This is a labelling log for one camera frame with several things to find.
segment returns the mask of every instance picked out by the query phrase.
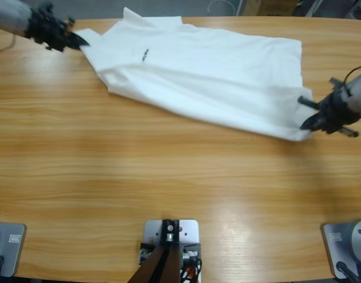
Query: white label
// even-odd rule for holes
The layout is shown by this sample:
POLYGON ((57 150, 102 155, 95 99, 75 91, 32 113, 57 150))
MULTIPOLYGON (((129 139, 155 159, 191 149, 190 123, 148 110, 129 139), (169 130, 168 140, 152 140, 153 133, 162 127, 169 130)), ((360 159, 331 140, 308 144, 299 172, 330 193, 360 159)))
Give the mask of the white label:
POLYGON ((329 233, 329 238, 332 242, 339 242, 343 240, 341 233, 329 233))
POLYGON ((10 235, 9 243, 19 243, 21 241, 20 235, 10 235))

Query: wooden table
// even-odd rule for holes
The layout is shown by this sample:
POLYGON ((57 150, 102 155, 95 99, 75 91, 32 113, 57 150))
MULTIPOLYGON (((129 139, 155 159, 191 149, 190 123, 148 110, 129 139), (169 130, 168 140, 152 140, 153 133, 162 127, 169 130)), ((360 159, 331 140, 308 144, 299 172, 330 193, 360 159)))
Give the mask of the wooden table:
MULTIPOLYGON (((302 40, 317 100, 361 65, 361 21, 184 22, 302 40)), ((9 40, 0 32, 0 47, 9 40)), ((0 222, 28 227, 17 275, 126 282, 145 220, 163 218, 198 220, 205 282, 331 277, 320 226, 361 219, 361 136, 227 129, 109 94, 81 52, 18 38, 0 53, 0 222)))

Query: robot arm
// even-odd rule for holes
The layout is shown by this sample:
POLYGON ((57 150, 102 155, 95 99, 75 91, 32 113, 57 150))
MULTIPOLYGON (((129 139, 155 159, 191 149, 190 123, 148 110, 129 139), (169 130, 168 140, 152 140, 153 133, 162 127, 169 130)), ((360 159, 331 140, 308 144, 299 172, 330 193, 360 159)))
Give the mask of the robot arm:
POLYGON ((358 136, 358 132, 343 125, 350 125, 361 119, 361 75, 346 84, 348 76, 360 68, 348 73, 344 81, 331 78, 330 82, 334 85, 333 92, 318 103, 299 97, 299 103, 319 110, 301 125, 302 130, 322 130, 328 134, 339 131, 350 137, 358 136))
POLYGON ((0 29, 36 43, 47 43, 47 49, 63 51, 65 47, 78 50, 88 43, 71 32, 75 21, 63 22, 52 13, 52 4, 35 9, 19 0, 0 0, 0 29))

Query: folded cloth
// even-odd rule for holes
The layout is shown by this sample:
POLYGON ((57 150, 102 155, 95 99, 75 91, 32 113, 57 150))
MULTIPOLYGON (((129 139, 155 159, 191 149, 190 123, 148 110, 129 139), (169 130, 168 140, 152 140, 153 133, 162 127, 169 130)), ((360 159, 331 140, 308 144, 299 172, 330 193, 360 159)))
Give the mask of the folded cloth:
POLYGON ((108 91, 173 113, 282 139, 301 141, 313 110, 302 86, 298 40, 197 28, 180 17, 124 19, 104 35, 77 32, 108 91))

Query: gray mounting plate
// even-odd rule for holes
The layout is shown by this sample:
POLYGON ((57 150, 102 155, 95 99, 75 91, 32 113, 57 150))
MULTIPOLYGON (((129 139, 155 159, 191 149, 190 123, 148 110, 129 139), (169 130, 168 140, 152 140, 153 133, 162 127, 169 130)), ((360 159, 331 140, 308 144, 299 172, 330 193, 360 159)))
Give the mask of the gray mounting plate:
POLYGON ((329 263, 334 276, 338 279, 345 279, 346 276, 337 270, 336 264, 342 261, 358 276, 357 265, 350 254, 350 239, 352 229, 356 223, 337 223, 323 226, 324 241, 329 253, 329 263))
MULTIPOLYGON (((162 220, 148 220, 145 223, 144 243, 159 245, 161 238, 162 220)), ((198 222, 194 219, 180 219, 179 232, 180 243, 200 243, 198 235, 198 222)))
POLYGON ((0 255, 4 257, 1 276, 11 277, 18 267, 26 226, 23 224, 0 223, 0 255))

